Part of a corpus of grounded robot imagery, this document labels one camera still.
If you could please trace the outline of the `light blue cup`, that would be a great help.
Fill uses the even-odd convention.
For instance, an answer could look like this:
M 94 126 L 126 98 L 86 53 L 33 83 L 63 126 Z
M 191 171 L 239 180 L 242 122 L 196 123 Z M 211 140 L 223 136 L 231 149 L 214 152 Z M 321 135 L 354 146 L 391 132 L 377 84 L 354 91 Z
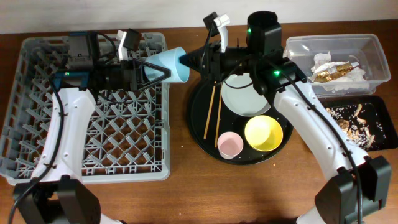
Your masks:
M 171 76 L 162 80 L 161 83 L 185 83 L 190 75 L 190 69 L 180 63 L 180 57 L 185 54 L 186 52 L 182 47 L 176 47 L 147 57 L 145 62 L 168 68 L 171 71 Z

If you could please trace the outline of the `yellow bowl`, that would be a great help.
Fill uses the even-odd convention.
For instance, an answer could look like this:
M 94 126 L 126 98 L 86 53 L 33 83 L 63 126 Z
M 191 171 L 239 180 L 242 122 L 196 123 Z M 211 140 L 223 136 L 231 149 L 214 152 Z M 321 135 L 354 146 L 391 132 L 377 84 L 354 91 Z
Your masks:
M 284 134 L 282 126 L 276 119 L 260 115 L 246 123 L 244 137 L 254 150 L 269 152 L 281 145 Z

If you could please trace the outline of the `pink cup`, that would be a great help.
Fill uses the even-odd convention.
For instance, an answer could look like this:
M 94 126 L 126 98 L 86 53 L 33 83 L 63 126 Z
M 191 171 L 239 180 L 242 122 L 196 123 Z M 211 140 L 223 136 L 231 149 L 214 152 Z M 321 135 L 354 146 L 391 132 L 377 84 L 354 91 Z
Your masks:
M 220 156 L 230 160 L 235 158 L 243 150 L 243 139 L 235 132 L 225 132 L 218 137 L 217 148 Z

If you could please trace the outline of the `tissue with gold wrapper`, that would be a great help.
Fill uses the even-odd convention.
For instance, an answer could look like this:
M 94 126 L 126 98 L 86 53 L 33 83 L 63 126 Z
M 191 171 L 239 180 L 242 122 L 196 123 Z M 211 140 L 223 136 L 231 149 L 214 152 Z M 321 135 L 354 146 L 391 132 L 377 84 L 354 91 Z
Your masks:
M 314 56 L 314 66 L 309 80 L 321 85 L 325 91 L 335 93 L 341 90 L 367 89 L 369 84 L 364 79 L 365 71 L 358 62 L 332 62 L 331 54 L 319 53 Z

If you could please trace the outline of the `food scraps and peanut shells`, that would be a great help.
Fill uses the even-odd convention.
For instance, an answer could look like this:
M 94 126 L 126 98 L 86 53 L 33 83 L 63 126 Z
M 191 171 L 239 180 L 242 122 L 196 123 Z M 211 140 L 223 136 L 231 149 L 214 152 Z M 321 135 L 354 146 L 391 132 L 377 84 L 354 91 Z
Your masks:
M 365 151 L 382 149 L 387 136 L 372 104 L 327 107 L 326 111 L 357 146 Z

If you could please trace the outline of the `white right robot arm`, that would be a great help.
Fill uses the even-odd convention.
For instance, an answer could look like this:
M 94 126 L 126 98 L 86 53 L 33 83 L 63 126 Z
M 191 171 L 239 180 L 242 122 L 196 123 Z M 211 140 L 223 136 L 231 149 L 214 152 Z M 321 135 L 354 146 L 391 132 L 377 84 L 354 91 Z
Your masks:
M 328 114 L 303 71 L 283 55 L 282 28 L 277 15 L 257 11 L 248 16 L 245 47 L 228 45 L 227 15 L 212 12 L 204 18 L 216 42 L 181 57 L 212 85 L 232 74 L 248 73 L 263 96 L 297 130 L 326 178 L 315 205 L 297 223 L 362 223 L 365 216 L 386 205 L 392 167 L 383 156 L 370 157 Z

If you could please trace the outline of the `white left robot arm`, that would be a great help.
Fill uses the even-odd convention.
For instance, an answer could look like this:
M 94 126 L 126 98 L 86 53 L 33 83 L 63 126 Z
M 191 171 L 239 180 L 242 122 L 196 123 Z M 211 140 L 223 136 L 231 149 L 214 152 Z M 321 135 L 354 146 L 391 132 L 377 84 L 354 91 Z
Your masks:
M 90 184 L 170 175 L 169 85 L 149 81 L 161 33 L 23 41 L 2 129 L 1 175 L 27 223 L 112 223 Z

